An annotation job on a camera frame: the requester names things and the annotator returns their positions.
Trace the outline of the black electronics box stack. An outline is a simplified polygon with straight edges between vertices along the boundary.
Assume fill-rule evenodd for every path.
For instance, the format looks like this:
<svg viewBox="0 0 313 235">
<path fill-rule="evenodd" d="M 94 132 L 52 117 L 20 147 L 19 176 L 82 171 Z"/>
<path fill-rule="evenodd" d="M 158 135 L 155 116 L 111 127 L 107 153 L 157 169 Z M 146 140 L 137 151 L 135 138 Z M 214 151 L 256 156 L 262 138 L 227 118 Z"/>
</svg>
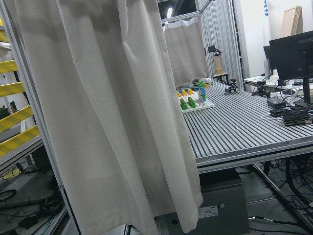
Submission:
<svg viewBox="0 0 313 235">
<path fill-rule="evenodd" d="M 286 101 L 274 97 L 267 99 L 267 105 L 271 107 L 269 115 L 273 118 L 281 118 L 284 126 L 312 123 L 312 117 L 306 103 L 287 105 Z"/>
</svg>

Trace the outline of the white tray coloured blocks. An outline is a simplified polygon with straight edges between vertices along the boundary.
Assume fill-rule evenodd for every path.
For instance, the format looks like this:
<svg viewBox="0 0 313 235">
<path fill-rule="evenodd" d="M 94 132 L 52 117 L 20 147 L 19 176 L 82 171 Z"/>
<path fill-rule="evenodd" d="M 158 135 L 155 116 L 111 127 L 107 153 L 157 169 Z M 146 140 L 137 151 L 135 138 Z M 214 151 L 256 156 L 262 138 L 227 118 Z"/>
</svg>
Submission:
<svg viewBox="0 0 313 235">
<path fill-rule="evenodd" d="M 215 107 L 215 104 L 207 98 L 205 88 L 209 86 L 210 84 L 200 81 L 197 85 L 177 88 L 176 92 L 182 113 Z"/>
</svg>

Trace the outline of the white curtain far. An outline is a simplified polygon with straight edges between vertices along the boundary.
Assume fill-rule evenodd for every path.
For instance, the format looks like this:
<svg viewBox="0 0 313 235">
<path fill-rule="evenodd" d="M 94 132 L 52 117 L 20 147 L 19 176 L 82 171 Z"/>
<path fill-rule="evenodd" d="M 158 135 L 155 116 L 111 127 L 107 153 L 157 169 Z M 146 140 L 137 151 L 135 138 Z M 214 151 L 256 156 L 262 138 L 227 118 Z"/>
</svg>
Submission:
<svg viewBox="0 0 313 235">
<path fill-rule="evenodd" d="M 175 85 L 209 76 L 200 17 L 167 23 L 163 32 Z"/>
</svg>

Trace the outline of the white curtain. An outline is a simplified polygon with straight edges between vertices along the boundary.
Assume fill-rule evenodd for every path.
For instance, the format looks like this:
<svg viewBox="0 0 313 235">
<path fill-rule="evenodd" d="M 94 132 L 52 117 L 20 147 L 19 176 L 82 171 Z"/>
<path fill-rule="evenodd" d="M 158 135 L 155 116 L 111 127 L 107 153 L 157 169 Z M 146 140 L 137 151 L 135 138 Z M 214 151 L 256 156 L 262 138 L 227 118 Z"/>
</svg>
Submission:
<svg viewBox="0 0 313 235">
<path fill-rule="evenodd" d="M 84 235 L 195 229 L 195 156 L 154 0 L 7 0 L 55 161 Z"/>
<path fill-rule="evenodd" d="M 175 85 L 209 76 L 200 17 L 167 23 L 163 32 Z"/>
</svg>

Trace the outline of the aluminium slotted table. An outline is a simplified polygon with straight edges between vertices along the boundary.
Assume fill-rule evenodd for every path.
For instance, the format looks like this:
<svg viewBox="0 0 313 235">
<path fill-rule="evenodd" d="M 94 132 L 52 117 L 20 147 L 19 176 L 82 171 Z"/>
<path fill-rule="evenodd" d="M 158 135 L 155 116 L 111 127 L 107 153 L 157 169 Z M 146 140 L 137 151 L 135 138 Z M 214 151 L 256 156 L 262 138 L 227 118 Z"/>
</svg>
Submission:
<svg viewBox="0 0 313 235">
<path fill-rule="evenodd" d="M 226 85 L 206 88 L 214 107 L 185 113 L 198 171 L 216 171 L 313 151 L 311 124 L 283 126 L 267 117 L 266 99 L 247 92 L 225 93 Z"/>
</svg>

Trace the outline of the black computer monitor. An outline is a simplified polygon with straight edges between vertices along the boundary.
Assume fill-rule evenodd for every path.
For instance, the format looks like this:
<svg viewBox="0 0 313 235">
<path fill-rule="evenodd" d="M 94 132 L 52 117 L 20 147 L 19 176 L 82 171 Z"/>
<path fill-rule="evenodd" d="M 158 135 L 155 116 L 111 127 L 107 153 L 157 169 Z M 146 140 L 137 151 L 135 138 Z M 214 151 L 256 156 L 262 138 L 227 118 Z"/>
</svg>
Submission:
<svg viewBox="0 0 313 235">
<path fill-rule="evenodd" d="M 302 80 L 303 99 L 296 101 L 296 104 L 312 108 L 310 79 L 313 77 L 313 32 L 271 40 L 269 45 L 279 79 Z"/>
</svg>

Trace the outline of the yellow striped stair rail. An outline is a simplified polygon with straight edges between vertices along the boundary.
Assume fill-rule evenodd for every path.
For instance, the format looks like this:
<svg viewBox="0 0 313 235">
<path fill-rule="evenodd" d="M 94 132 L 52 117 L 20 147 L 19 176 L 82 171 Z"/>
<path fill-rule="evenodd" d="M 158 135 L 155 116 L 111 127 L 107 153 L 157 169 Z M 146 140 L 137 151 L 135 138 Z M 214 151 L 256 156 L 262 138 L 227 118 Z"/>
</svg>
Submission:
<svg viewBox="0 0 313 235">
<path fill-rule="evenodd" d="M 4 61 L 0 63 L 0 72 L 7 73 L 17 71 L 18 67 L 15 60 Z M 22 82 L 15 82 L 11 84 L 1 85 L 0 95 L 1 97 L 19 94 L 25 92 L 25 88 Z M 7 116 L 0 120 L 0 132 L 10 129 L 14 125 L 26 120 L 27 118 L 33 116 L 31 106 L 26 106 L 25 108 Z M 22 144 L 30 141 L 31 139 L 37 137 L 40 134 L 37 125 L 19 133 L 18 135 L 11 137 L 10 139 L 2 142 L 0 144 L 0 155 L 4 156 L 10 151 L 20 147 Z"/>
</svg>

